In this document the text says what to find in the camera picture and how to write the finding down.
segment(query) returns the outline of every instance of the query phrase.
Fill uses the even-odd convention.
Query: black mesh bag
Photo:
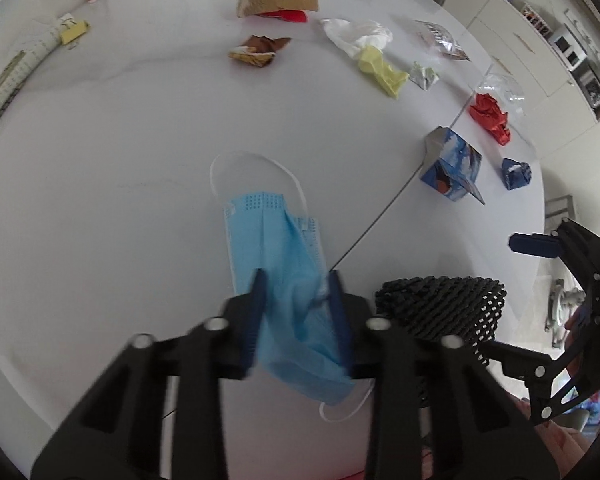
[[[488,278],[411,278],[386,282],[376,292],[377,316],[396,320],[414,337],[438,342],[459,335],[476,347],[480,362],[489,361],[478,351],[480,341],[494,339],[507,291]],[[424,382],[419,386],[420,405],[428,406]]]

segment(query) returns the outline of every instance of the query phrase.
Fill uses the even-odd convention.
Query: drawer handle
[[[498,59],[498,58],[497,58],[497,57],[495,57],[495,56],[493,56],[493,59],[495,59],[495,60],[496,60],[496,61],[497,61],[497,62],[498,62],[498,63],[499,63],[499,64],[500,64],[502,67],[503,67],[503,69],[505,70],[505,72],[506,72],[507,74],[509,74],[509,75],[513,75],[513,72],[512,72],[511,70],[509,70],[509,69],[507,68],[507,65],[505,65],[503,62],[501,62],[501,60],[500,60],[500,59]]]
[[[533,49],[532,49],[532,48],[529,46],[529,44],[528,44],[528,43],[527,43],[525,40],[523,40],[523,39],[522,39],[522,36],[520,36],[519,34],[516,34],[515,32],[513,33],[513,35],[514,35],[516,38],[518,38],[518,39],[519,39],[519,40],[522,42],[522,44],[523,44],[524,46],[526,46],[526,49],[527,49],[529,52],[531,52],[532,54],[535,54],[534,50],[533,50]]]

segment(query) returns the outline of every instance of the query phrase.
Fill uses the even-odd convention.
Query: metal rivet
[[[131,346],[138,349],[149,348],[154,342],[154,336],[151,334],[136,334],[131,338]]]
[[[384,317],[370,317],[366,320],[366,326],[371,330],[389,330],[391,321]]]
[[[464,341],[462,341],[462,338],[457,335],[445,335],[440,339],[440,343],[443,347],[451,348],[452,350],[456,350],[464,346]]]
[[[210,317],[205,321],[205,328],[211,332],[224,330],[229,326],[229,322],[224,317]]]

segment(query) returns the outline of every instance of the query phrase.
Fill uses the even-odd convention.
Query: white elastic strap
[[[318,412],[320,413],[320,418],[324,421],[324,422],[328,422],[330,424],[333,424],[335,422],[344,422],[345,420],[349,420],[352,416],[354,416],[357,412],[359,412],[362,409],[362,406],[365,405],[366,400],[369,398],[369,396],[371,395],[371,392],[374,390],[374,387],[376,386],[376,382],[371,379],[369,381],[369,388],[366,391],[366,394],[364,397],[362,397],[362,400],[360,401],[359,405],[357,405],[354,410],[349,413],[349,415],[344,416],[343,418],[336,418],[336,419],[332,419],[332,418],[327,418],[327,416],[324,414],[324,407],[326,406],[326,404],[324,402],[320,403],[320,408],[318,408]]]
[[[300,186],[300,181],[296,178],[296,176],[293,173],[291,173],[287,168],[285,168],[278,161],[273,160],[272,158],[269,158],[268,156],[261,155],[259,153],[244,152],[244,151],[240,150],[240,151],[236,151],[236,152],[220,153],[220,155],[216,156],[216,158],[211,163],[211,166],[209,166],[209,184],[211,184],[211,192],[216,197],[216,202],[218,202],[219,205],[221,205],[222,207],[232,207],[232,205],[230,203],[220,202],[220,196],[218,195],[218,188],[216,187],[216,183],[214,181],[214,168],[216,166],[216,162],[218,161],[218,159],[220,157],[226,156],[226,155],[251,155],[256,158],[261,158],[261,159],[266,160],[267,162],[270,162],[271,164],[277,166],[278,168],[280,168],[280,170],[282,170],[286,174],[288,174],[288,176],[291,177],[291,180],[296,185],[296,189],[298,190],[298,194],[300,195],[300,201],[302,202],[302,212],[304,213],[304,222],[305,222],[305,224],[308,224],[309,209],[306,205],[306,197],[304,196],[304,191],[302,191],[302,187]]]

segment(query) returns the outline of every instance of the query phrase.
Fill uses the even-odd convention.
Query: surgical mask
[[[274,377],[327,404],[350,393],[353,382],[340,365],[326,297],[326,265],[315,219],[307,212],[298,180],[278,162],[263,158],[294,181],[304,216],[289,213],[284,196],[249,193],[224,208],[235,294],[250,290],[254,272],[267,273],[265,309],[256,357]],[[212,190],[214,166],[210,168]]]

